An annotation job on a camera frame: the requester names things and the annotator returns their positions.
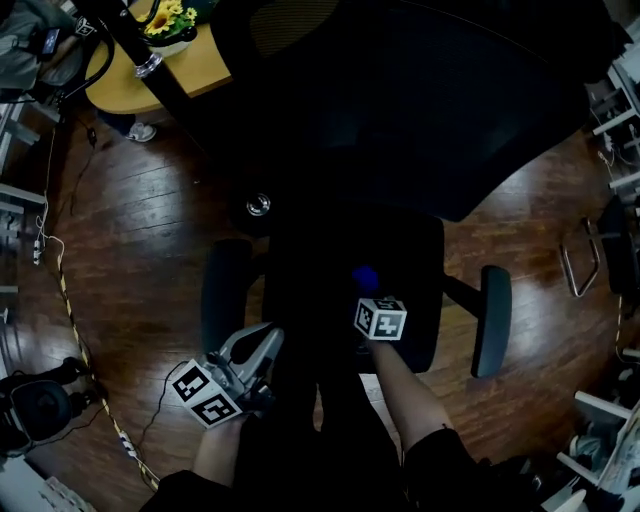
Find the black sleeve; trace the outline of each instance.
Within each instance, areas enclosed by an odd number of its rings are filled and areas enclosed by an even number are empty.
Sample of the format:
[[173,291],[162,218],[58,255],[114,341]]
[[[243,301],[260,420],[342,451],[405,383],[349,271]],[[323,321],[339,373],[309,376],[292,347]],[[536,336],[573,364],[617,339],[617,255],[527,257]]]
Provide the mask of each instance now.
[[530,510],[492,468],[476,464],[455,430],[438,430],[416,443],[404,470],[409,499],[419,509]]
[[180,471],[160,480],[158,492],[140,509],[141,512],[158,510],[185,510],[190,504],[211,503],[218,510],[233,510],[233,491],[224,485],[202,478],[191,471]]

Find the chair armrest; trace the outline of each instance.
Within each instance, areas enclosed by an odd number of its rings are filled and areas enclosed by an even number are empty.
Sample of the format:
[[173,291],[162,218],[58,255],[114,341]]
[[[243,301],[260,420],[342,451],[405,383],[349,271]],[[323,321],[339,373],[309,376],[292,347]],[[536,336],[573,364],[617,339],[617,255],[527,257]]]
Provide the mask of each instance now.
[[480,293],[484,308],[478,316],[471,374],[489,377],[502,367],[511,332],[511,276],[500,267],[482,269]]

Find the forearm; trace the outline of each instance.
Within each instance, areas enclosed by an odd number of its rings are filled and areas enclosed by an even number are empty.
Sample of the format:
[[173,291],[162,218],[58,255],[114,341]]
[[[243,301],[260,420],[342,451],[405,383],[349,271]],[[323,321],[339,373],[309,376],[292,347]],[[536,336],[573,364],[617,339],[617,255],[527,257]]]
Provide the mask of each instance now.
[[393,346],[370,341],[369,349],[382,394],[405,452],[443,426],[452,428],[440,400],[409,370]]
[[204,433],[193,463],[196,475],[233,487],[240,432],[245,419],[246,416],[238,416]]

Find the black pole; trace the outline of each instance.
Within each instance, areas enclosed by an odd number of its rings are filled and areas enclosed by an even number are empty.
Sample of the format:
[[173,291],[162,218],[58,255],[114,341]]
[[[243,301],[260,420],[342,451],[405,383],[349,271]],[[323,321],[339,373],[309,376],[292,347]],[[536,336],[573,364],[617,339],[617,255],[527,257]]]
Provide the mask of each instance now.
[[72,0],[93,26],[106,27],[136,66],[137,75],[205,153],[211,138],[189,95],[157,54],[140,40],[139,23],[121,0]]
[[480,318],[483,306],[481,292],[467,283],[448,275],[444,276],[443,289],[450,299],[460,304],[476,318]]

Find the white cube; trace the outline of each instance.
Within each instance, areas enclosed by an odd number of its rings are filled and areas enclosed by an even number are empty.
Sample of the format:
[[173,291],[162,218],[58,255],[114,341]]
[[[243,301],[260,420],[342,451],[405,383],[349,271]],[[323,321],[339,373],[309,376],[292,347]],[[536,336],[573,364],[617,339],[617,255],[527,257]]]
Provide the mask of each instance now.
[[370,340],[392,341],[402,337],[406,319],[399,300],[360,299],[353,325]]

